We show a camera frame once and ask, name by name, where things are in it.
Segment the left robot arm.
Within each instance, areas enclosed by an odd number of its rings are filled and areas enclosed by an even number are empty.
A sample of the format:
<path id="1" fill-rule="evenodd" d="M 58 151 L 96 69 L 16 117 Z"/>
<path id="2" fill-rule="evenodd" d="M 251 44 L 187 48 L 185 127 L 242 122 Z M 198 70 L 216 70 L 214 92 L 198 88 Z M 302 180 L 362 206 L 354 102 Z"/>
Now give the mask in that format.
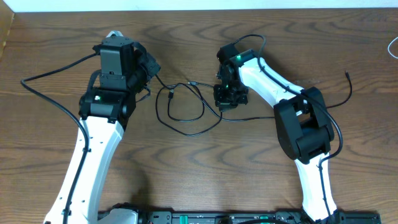
<path id="1" fill-rule="evenodd" d="M 92 73 L 79 102 L 81 128 L 65 179 L 44 223 L 140 223 L 126 205 L 99 213 L 100 198 L 113 154 L 138 102 L 136 95 L 160 65 L 135 40 L 111 31 L 94 46 L 101 68 Z"/>

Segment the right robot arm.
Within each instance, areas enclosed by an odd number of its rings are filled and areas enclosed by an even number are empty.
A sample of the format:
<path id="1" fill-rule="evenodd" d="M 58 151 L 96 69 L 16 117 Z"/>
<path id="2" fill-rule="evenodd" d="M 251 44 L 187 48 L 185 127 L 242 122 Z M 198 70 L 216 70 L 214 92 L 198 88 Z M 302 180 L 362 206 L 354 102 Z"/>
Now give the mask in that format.
<path id="1" fill-rule="evenodd" d="M 253 49 L 239 52 L 234 44 L 221 47 L 214 86 L 220 112 L 248 103 L 254 90 L 274 110 L 279 144 L 298 169 L 303 192 L 302 208 L 310 222 L 333 223 L 336 204 L 327 168 L 319 166 L 329 155 L 334 138 L 323 96 L 315 87 L 304 89 L 274 71 Z"/>

